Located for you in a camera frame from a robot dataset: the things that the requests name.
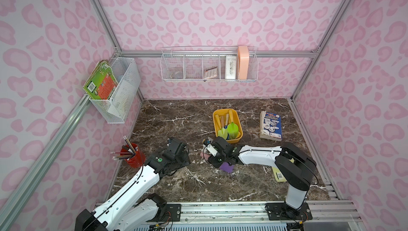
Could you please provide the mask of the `green shovel pair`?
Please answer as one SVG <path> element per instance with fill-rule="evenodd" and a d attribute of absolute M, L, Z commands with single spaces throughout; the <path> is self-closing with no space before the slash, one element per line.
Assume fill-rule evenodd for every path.
<path fill-rule="evenodd" d="M 225 128 L 225 122 L 224 122 L 224 117 L 215 115 L 216 123 L 219 127 L 219 130 L 217 131 L 217 136 L 222 137 L 223 139 L 227 140 L 228 133 Z"/>

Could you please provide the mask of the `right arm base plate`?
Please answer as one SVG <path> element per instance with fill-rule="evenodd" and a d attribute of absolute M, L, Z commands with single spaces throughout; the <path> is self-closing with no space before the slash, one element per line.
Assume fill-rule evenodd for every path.
<path fill-rule="evenodd" d="M 299 209 L 289 207 L 285 202 L 283 203 L 267 203 L 265 210 L 268 214 L 269 220 L 295 220 L 308 221 L 313 220 L 313 216 L 309 205 L 304 202 Z"/>

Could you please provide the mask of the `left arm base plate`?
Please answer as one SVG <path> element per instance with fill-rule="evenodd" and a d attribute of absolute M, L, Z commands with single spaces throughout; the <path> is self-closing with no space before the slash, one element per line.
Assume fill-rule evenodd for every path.
<path fill-rule="evenodd" d="M 169 217 L 173 222 L 179 222 L 181 218 L 181 204 L 167 203 L 165 206 L 160 206 L 156 216 L 149 222 L 161 222 Z"/>

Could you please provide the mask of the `large green shovel yellow handle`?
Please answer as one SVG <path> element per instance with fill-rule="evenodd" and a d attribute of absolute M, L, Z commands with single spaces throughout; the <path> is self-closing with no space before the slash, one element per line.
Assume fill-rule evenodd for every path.
<path fill-rule="evenodd" d="M 236 134 L 239 131 L 239 127 L 236 123 L 234 123 L 234 116 L 233 111 L 230 109 L 228 111 L 228 125 L 227 125 L 227 132 L 230 140 L 236 139 Z"/>

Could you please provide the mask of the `green red book in basket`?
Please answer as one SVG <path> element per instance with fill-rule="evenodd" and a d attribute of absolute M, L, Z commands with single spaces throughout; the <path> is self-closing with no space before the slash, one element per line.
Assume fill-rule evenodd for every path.
<path fill-rule="evenodd" d="M 110 100 L 118 84 L 108 61 L 102 60 L 85 82 L 83 89 L 93 100 Z"/>

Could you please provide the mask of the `pink box on shelf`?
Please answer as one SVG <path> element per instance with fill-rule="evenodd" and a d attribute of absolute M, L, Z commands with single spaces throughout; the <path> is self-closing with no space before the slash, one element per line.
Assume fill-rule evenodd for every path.
<path fill-rule="evenodd" d="M 239 80 L 246 80 L 249 69 L 249 49 L 247 46 L 238 47 Z"/>

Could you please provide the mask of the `blue Macmillan paperback book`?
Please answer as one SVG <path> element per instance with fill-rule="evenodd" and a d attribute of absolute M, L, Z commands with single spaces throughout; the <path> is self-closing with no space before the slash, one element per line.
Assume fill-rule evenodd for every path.
<path fill-rule="evenodd" d="M 260 138 L 282 141 L 281 116 L 278 114 L 262 111 L 260 113 Z"/>

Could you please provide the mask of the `purple shovel pink handle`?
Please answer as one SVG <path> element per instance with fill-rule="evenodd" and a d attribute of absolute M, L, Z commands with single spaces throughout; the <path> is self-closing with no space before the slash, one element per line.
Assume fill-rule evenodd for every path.
<path fill-rule="evenodd" d="M 222 163 L 219 169 L 231 174 L 233 172 L 234 165 L 230 165 L 229 163 Z"/>

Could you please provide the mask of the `yellow-green booklet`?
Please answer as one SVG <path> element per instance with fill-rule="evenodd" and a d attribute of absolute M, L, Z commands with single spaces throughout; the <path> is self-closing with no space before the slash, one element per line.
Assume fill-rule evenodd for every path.
<path fill-rule="evenodd" d="M 294 176 L 294 159 L 292 157 L 288 158 L 285 156 L 278 156 L 275 159 L 275 169 L 277 169 L 278 180 L 291 179 Z"/>

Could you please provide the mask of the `small calculator on shelf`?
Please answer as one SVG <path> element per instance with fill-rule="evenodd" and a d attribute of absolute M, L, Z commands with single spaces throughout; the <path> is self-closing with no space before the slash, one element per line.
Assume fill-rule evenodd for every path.
<path fill-rule="evenodd" d="M 219 71 L 218 71 L 217 66 L 207 68 L 204 70 L 204 80 L 211 80 L 211 79 L 218 79 L 218 78 L 219 78 Z"/>

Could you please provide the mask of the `yellow plastic storage box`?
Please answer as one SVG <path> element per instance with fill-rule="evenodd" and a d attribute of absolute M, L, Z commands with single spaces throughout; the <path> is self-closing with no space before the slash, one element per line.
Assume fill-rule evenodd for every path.
<path fill-rule="evenodd" d="M 221 136 L 231 144 L 241 140 L 243 131 L 236 110 L 229 108 L 214 111 L 213 122 L 216 136 Z"/>

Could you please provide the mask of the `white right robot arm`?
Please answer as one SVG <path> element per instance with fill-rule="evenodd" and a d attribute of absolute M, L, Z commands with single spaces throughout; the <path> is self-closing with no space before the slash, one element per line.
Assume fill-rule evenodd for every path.
<path fill-rule="evenodd" d="M 239 146 L 228 143 L 222 137 L 203 141 L 203 154 L 207 154 L 207 161 L 215 168 L 224 163 L 229 165 L 263 165 L 278 168 L 289 183 L 285 206 L 292 210 L 299 210 L 305 197 L 317 180 L 315 171 L 317 164 L 300 148 L 290 142 L 280 147 L 252 147 Z"/>

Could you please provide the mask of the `white box on shelf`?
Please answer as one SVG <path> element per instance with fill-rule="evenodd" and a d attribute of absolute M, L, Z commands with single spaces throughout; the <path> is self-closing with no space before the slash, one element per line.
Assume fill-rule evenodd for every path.
<path fill-rule="evenodd" d="M 225 59 L 225 79 L 235 80 L 237 77 L 237 57 L 226 56 Z"/>

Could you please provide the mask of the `red pencil cup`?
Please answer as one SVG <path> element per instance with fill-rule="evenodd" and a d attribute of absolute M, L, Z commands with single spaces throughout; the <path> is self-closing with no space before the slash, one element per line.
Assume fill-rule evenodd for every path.
<path fill-rule="evenodd" d="M 146 160 L 145 155 L 141 152 L 138 145 L 130 142 L 130 140 L 124 136 L 125 145 L 122 146 L 120 152 L 112 152 L 112 159 L 115 161 L 123 160 L 132 168 L 141 168 Z"/>

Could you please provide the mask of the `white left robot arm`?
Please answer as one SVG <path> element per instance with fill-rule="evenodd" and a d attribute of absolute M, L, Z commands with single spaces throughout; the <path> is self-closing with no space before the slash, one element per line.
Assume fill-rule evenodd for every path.
<path fill-rule="evenodd" d="M 136 175 L 92 212 L 83 210 L 75 220 L 76 231 L 131 231 L 154 219 L 165 207 L 161 197 L 137 201 L 162 178 L 191 164 L 188 145 L 170 137 L 167 148 L 150 155 Z"/>

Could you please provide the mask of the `white mesh wall basket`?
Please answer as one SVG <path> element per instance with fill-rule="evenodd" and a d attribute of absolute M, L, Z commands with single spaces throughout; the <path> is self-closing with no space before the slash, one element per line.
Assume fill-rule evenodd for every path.
<path fill-rule="evenodd" d="M 133 58 L 118 57 L 110 65 L 118 81 L 110 100 L 93 100 L 90 102 L 109 124 L 123 124 L 141 83 L 136 61 Z"/>

